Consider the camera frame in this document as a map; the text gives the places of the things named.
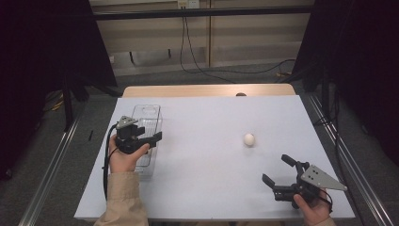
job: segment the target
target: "wall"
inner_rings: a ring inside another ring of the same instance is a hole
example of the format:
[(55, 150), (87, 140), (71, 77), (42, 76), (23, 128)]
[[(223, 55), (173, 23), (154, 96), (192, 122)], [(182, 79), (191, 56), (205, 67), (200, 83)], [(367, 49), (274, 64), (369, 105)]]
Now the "wall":
[[(312, 0), (200, 0), (201, 8), (308, 6)], [(94, 12), (175, 9), (177, 1), (91, 0)], [(309, 14), (187, 18), (198, 62), (208, 67), (274, 63), (296, 58)], [(123, 52), (180, 50), (182, 18), (100, 21), (109, 55)], [(189, 48), (185, 39), (184, 50)]]

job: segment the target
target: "electrical outlet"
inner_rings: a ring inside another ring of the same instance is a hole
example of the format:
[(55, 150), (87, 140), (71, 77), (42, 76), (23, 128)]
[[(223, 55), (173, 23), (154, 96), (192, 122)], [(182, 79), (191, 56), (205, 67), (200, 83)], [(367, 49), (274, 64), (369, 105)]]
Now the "electrical outlet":
[(200, 8), (200, 0), (188, 0), (188, 8)]
[(178, 0), (177, 1), (177, 8), (178, 9), (188, 8), (187, 0)]

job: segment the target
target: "metal rail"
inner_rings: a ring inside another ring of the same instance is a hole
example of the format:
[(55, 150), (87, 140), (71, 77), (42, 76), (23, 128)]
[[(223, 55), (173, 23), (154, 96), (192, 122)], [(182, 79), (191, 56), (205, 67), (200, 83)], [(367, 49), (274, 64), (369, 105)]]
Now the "metal rail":
[(83, 111), (86, 103), (79, 104), (76, 107), (76, 118), (73, 121), (71, 128), (69, 131), (64, 132), (61, 141), (56, 148), (56, 153), (47, 169), (44, 173), (43, 178), (41, 179), (40, 185), (33, 196), (33, 199), (30, 201), (28, 207), (26, 208), (24, 215), (18, 224), (19, 226), (33, 226), (35, 225), (36, 220), (38, 219), (39, 213), (41, 211), (42, 206), (47, 198), (47, 195), (50, 192), (52, 184), (56, 178), (56, 174), (58, 172), (59, 166), (61, 165), (62, 159), (64, 158), (65, 153), (68, 150), (68, 147), (73, 138), (73, 134), (76, 131), (77, 124), (80, 121), (80, 118), (83, 115)]
[[(324, 119), (324, 114), (321, 109), (321, 103), (315, 96), (311, 96), (311, 104), (314, 107), (318, 117), (320, 119)], [(324, 127), (331, 138), (331, 141), (335, 143), (335, 135), (336, 135), (336, 128), (332, 123), (324, 123)], [(346, 165), (352, 179), (355, 181), (363, 199), (367, 202), (370, 210), (372, 211), (373, 215), (375, 216), (378, 225), (393, 226), (393, 222), (385, 209), (382, 201), (378, 198), (375, 194), (374, 190), (370, 186), (369, 182), (366, 180), (365, 176), (361, 172), (358, 164), (356, 163), (355, 159), (353, 158), (352, 154), (349, 152), (348, 148), (344, 144), (343, 140), (338, 137), (338, 150), (340, 158), (343, 160), (343, 163)]]

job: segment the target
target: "egg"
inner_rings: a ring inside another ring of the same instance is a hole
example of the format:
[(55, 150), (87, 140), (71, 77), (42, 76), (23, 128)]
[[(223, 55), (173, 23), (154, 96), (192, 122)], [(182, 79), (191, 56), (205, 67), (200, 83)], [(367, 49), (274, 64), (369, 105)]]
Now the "egg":
[(252, 134), (246, 134), (244, 136), (244, 143), (248, 146), (252, 146), (255, 143), (255, 136)]

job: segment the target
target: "power cable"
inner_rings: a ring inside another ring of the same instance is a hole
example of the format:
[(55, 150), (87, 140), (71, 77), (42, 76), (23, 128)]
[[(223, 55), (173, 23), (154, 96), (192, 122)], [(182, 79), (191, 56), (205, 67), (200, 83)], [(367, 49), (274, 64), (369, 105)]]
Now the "power cable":
[[(189, 46), (190, 46), (191, 56), (193, 57), (194, 63), (196, 65), (197, 69), (199, 70), (198, 72), (190, 72), (183, 65), (183, 48), (184, 48), (184, 35), (185, 35), (185, 33), (187, 35), (188, 43), (189, 43)], [(281, 65), (286, 63), (286, 62), (290, 62), (290, 61), (295, 61), (295, 59), (285, 59), (282, 62), (280, 62), (279, 64), (277, 64), (276, 66), (273, 66), (273, 67), (271, 67), (269, 69), (266, 69), (266, 70), (257, 71), (257, 72), (240, 72), (240, 71), (234, 71), (234, 70), (203, 70), (202, 68), (200, 68), (200, 66), (198, 65), (198, 63), (197, 63), (197, 61), (195, 59), (193, 48), (192, 48), (192, 44), (191, 44), (191, 39), (190, 39), (190, 35), (189, 35), (189, 28), (188, 28), (187, 18), (183, 17), (183, 36), (182, 36), (182, 47), (181, 47), (181, 51), (180, 51), (180, 64), (181, 64), (182, 69), (185, 72), (187, 72), (187, 73), (203, 73), (203, 74), (205, 74), (207, 76), (211, 76), (211, 77), (215, 77), (215, 78), (218, 78), (218, 79), (222, 79), (222, 80), (225, 80), (225, 81), (228, 81), (228, 82), (231, 82), (231, 83), (235, 84), (235, 82), (233, 82), (231, 80), (228, 80), (228, 79), (225, 79), (225, 78), (222, 78), (222, 77), (219, 77), (219, 76), (215, 76), (215, 75), (212, 75), (212, 74), (209, 74), (209, 73), (247, 73), (247, 74), (257, 74), (257, 73), (267, 73), (267, 72), (270, 72), (270, 71), (272, 71), (272, 70), (274, 70), (276, 68), (279, 68), (279, 71), (281, 72), (281, 70), (280, 70)]]

